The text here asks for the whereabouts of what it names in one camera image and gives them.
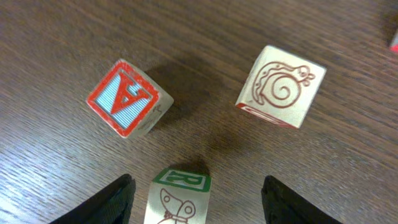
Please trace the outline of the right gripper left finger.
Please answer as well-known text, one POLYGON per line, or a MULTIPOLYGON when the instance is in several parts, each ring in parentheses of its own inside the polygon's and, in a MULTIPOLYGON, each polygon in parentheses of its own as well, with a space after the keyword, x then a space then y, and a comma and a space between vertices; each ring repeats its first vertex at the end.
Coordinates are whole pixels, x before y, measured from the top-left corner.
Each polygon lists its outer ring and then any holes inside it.
POLYGON ((136 182, 124 174, 51 224, 128 224, 136 182))

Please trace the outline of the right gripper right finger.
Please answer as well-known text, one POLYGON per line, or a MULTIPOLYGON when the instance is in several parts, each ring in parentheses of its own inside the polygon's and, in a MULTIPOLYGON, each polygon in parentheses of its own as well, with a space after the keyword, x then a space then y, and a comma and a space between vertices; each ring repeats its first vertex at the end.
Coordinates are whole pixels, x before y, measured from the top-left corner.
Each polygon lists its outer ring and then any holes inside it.
POLYGON ((261 190, 267 224, 341 224, 272 175, 261 190))

